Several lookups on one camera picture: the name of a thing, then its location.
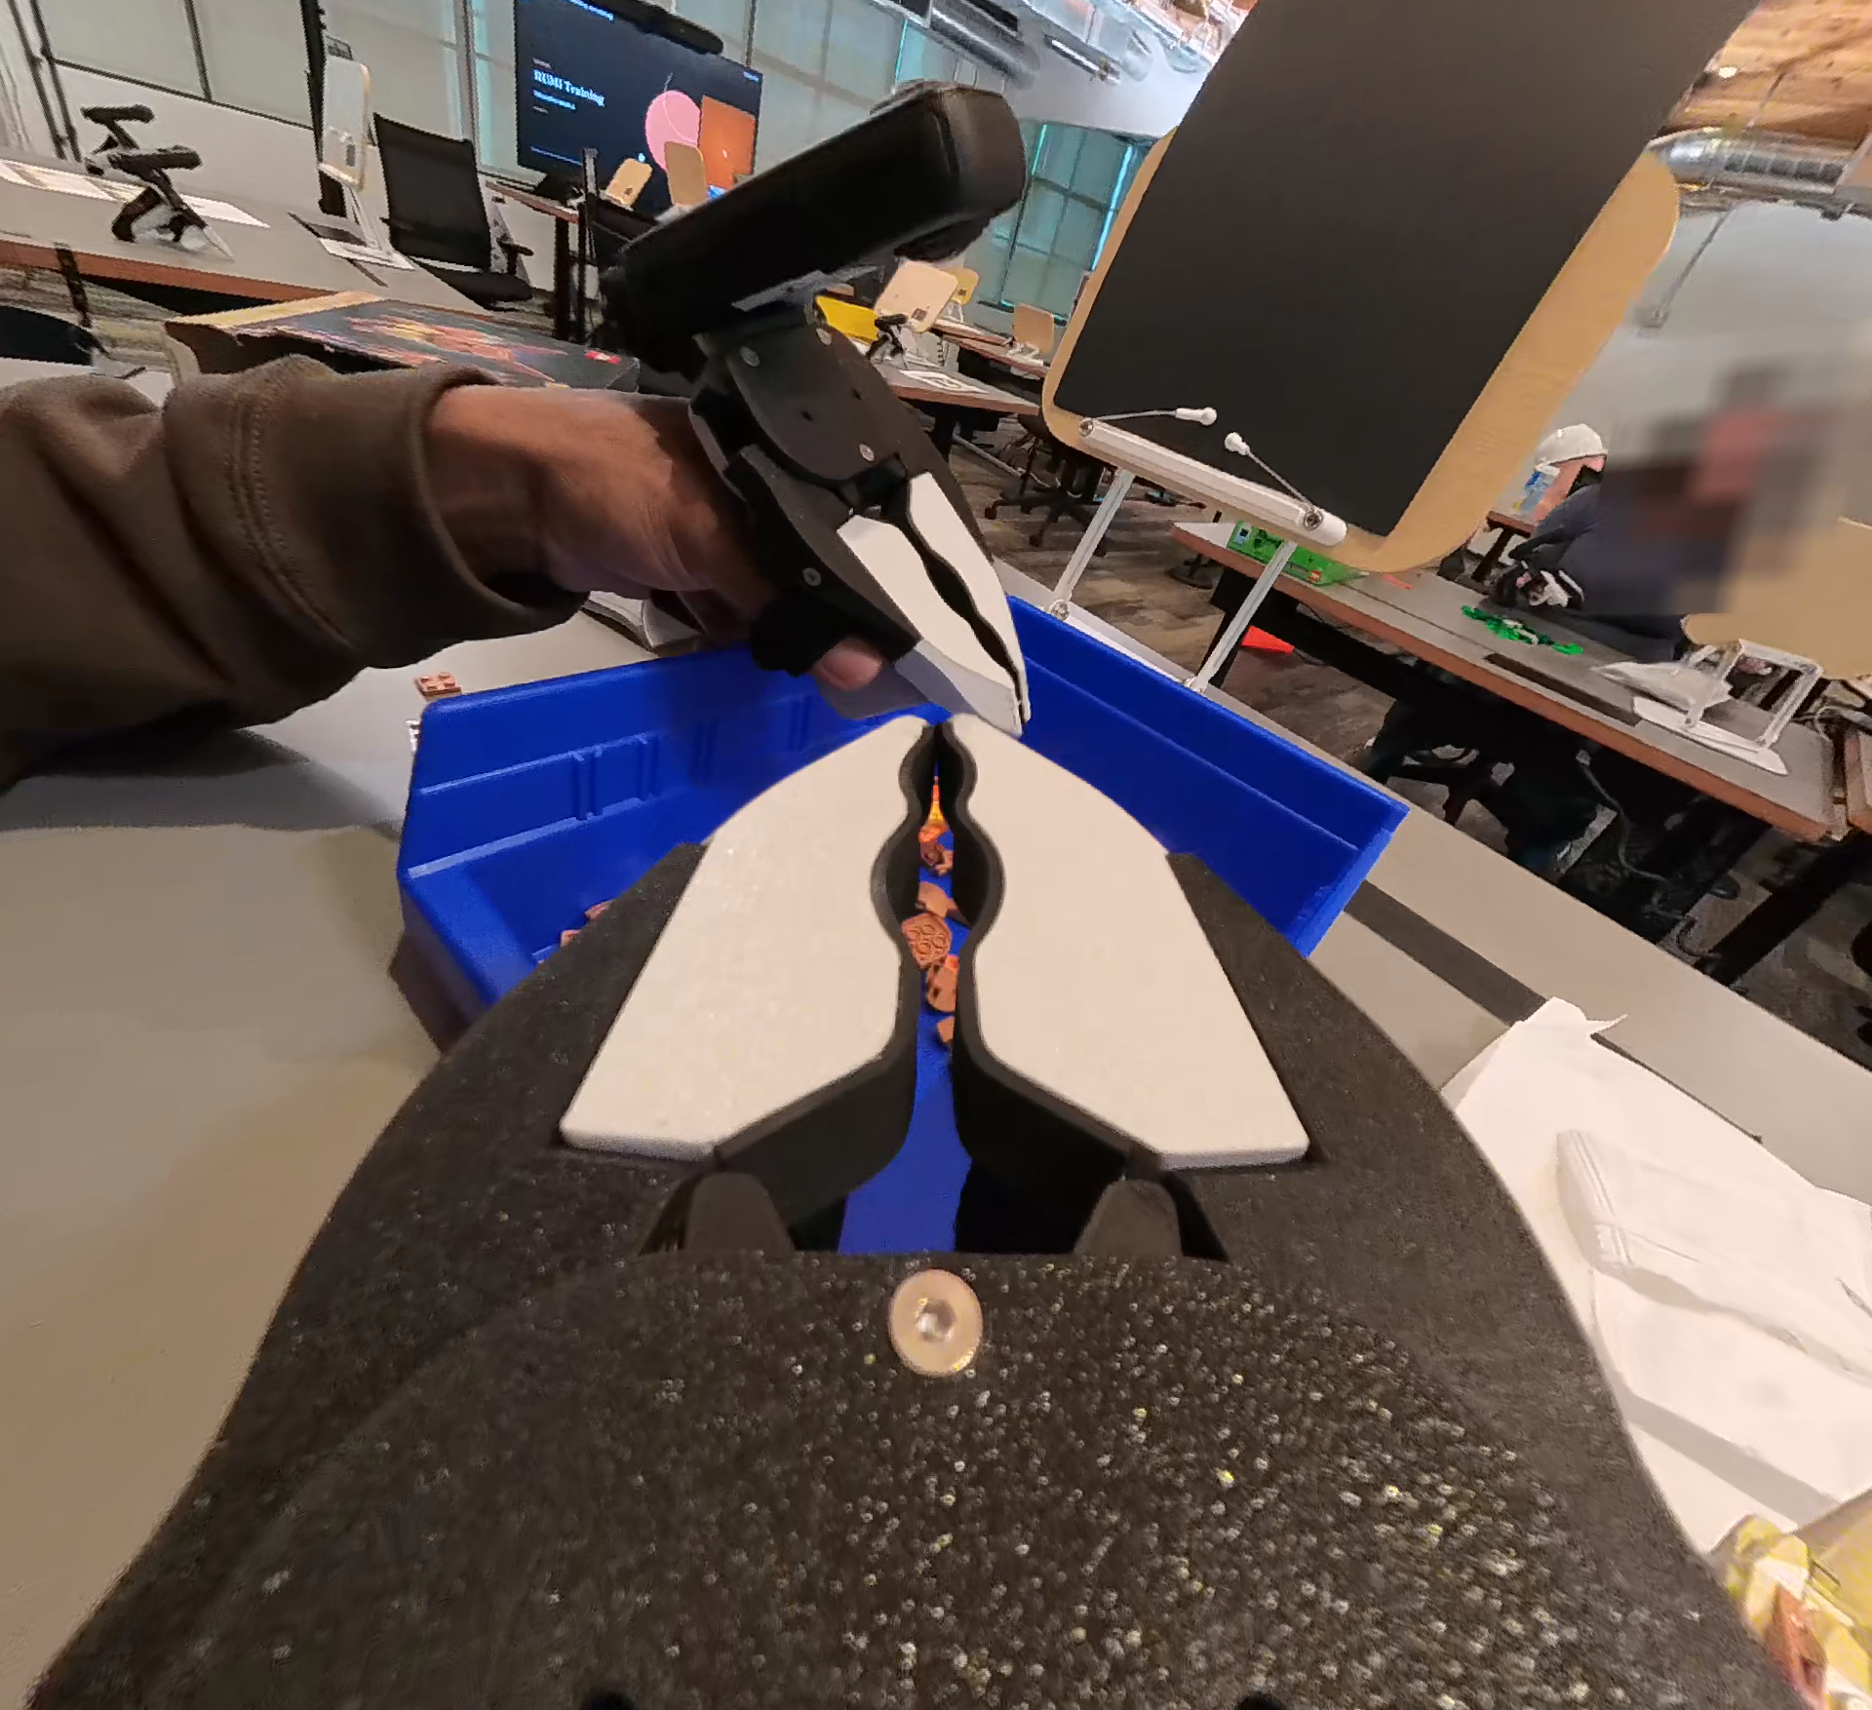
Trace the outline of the blue plastic bin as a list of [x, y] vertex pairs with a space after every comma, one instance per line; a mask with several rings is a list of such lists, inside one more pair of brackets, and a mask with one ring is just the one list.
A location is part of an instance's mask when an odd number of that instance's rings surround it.
[[[1330, 1163], [1403, 1159], [1391, 1124], [1420, 1070], [1306, 956], [1403, 821], [1263, 723], [1182, 689], [1088, 630], [1015, 601], [1037, 711], [1029, 742], [1098, 785], [1173, 852], [1202, 858], [1267, 923], [1251, 1010]], [[400, 882], [406, 949], [451, 1004], [492, 1010], [396, 1120], [480, 1214], [647, 1224], [673, 1169], [571, 1188], [557, 1129], [618, 1004], [596, 958], [559, 962], [583, 925], [667, 854], [860, 725], [744, 650], [547, 679], [435, 703], [415, 752]]]

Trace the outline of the wooden office desk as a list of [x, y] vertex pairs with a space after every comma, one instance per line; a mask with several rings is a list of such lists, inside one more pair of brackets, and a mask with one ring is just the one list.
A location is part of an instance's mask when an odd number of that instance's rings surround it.
[[1790, 721], [1774, 740], [1745, 734], [1739, 705], [1686, 715], [1654, 689], [1617, 675], [1617, 658], [1556, 620], [1511, 614], [1469, 587], [1426, 569], [1318, 583], [1273, 569], [1230, 546], [1230, 524], [1178, 524], [1178, 542], [1222, 565], [1218, 628], [1204, 675], [1222, 681], [1255, 624], [1316, 662], [1440, 721], [1460, 742], [1456, 764], [1428, 752], [1403, 756], [1401, 780], [1446, 789], [1446, 815], [1464, 803], [1499, 801], [1513, 750], [1566, 746], [1593, 785], [1595, 827], [1564, 860], [1560, 886], [1603, 915], [1664, 941], [1711, 896], [1721, 878], [1768, 833], [1802, 846], [1792, 874], [1774, 882], [1741, 921], [1696, 956], [1701, 972], [1739, 980], [1806, 927], [1853, 884], [1869, 884], [1869, 738], [1837, 740]]

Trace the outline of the white printed paper sheets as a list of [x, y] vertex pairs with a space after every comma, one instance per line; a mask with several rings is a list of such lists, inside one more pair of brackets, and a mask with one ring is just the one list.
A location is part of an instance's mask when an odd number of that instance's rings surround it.
[[1444, 1086], [1700, 1552], [1869, 1489], [1869, 1204], [1548, 1000]]

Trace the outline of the black gripper on stand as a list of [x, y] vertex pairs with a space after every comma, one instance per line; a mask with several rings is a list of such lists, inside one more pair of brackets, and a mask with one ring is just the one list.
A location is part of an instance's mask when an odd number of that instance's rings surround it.
[[134, 182], [111, 223], [115, 239], [187, 251], [223, 245], [213, 221], [178, 186], [178, 174], [201, 168], [201, 153], [187, 145], [150, 147], [136, 139], [138, 127], [154, 123], [152, 105], [89, 105], [81, 107], [81, 117], [105, 131], [101, 145], [85, 155], [87, 172]]

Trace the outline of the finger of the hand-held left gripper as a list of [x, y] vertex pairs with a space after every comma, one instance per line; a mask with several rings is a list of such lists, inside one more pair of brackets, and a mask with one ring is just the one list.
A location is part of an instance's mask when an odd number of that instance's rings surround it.
[[933, 579], [942, 583], [948, 605], [972, 622], [978, 638], [1007, 670], [1019, 717], [1031, 719], [1027, 660], [1009, 597], [974, 514], [944, 469], [911, 475], [907, 526], [917, 536]]
[[911, 646], [897, 658], [903, 679], [954, 715], [976, 715], [1007, 736], [1023, 736], [1007, 670], [944, 599], [907, 518], [856, 512], [836, 534], [909, 626]]

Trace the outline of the black office chair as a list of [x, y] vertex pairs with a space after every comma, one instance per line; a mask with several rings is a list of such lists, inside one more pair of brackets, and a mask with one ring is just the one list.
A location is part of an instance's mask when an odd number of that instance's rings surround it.
[[392, 247], [480, 308], [531, 304], [530, 249], [494, 208], [472, 143], [386, 115], [374, 131]]

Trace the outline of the person's left hand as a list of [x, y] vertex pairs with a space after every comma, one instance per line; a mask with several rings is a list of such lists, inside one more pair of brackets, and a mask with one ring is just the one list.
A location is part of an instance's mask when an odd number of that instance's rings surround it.
[[453, 386], [425, 416], [423, 463], [443, 528], [494, 589], [673, 595], [722, 636], [779, 599], [673, 398]]

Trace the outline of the silver ventilation duct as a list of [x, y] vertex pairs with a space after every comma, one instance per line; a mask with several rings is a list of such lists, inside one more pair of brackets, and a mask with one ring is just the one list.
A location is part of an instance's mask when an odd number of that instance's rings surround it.
[[1694, 127], [1650, 143], [1694, 206], [1786, 202], [1823, 214], [1869, 217], [1869, 143], [1741, 127]]

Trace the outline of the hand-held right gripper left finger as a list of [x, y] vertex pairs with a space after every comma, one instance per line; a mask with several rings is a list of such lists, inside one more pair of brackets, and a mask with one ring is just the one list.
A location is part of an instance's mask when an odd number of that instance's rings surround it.
[[785, 1222], [878, 1177], [915, 1116], [935, 728], [883, 721], [706, 841], [561, 1120], [583, 1153], [738, 1173]]

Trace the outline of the pile of brown lego pieces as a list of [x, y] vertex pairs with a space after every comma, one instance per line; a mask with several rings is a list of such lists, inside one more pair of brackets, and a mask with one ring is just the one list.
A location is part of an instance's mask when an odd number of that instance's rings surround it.
[[933, 974], [954, 1012], [952, 903], [925, 858], [942, 823], [931, 756], [866, 736], [773, 782], [673, 848], [699, 854], [626, 994], [624, 1067], [826, 1082], [919, 1027]]

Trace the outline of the person's left forearm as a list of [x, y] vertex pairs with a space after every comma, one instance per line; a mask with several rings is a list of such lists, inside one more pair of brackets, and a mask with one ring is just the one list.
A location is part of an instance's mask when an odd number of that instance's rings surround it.
[[109, 738], [256, 725], [467, 640], [569, 620], [522, 552], [457, 544], [425, 424], [471, 369], [290, 357], [176, 385], [4, 388], [3, 778]]

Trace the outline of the yellow crinkled wrapper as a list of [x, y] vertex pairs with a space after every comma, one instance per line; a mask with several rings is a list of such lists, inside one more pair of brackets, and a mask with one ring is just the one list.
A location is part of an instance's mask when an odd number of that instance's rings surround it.
[[1747, 1515], [1719, 1540], [1711, 1564], [1806, 1705], [1871, 1705], [1869, 1489], [1794, 1530]]

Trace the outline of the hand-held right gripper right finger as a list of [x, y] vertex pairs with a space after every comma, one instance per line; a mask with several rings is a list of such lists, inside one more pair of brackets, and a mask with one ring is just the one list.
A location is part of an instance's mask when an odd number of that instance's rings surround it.
[[954, 1241], [1066, 1253], [1119, 1181], [1294, 1165], [1308, 1133], [1182, 870], [1098, 785], [954, 717]]

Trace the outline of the dark lego set box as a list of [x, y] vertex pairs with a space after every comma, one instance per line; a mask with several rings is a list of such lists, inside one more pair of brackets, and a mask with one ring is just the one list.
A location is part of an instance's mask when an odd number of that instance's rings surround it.
[[164, 326], [183, 377], [309, 357], [341, 373], [469, 367], [508, 386], [636, 388], [642, 381], [636, 359], [553, 337], [526, 318], [362, 292], [170, 318]]

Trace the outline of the clear acrylic stand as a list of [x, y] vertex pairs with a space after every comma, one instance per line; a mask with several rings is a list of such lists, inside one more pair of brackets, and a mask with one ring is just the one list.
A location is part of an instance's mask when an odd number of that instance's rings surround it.
[[1825, 679], [1817, 662], [1747, 640], [1703, 644], [1668, 664], [1611, 662], [1597, 673], [1631, 695], [1639, 721], [1774, 776], [1788, 770], [1782, 734]]

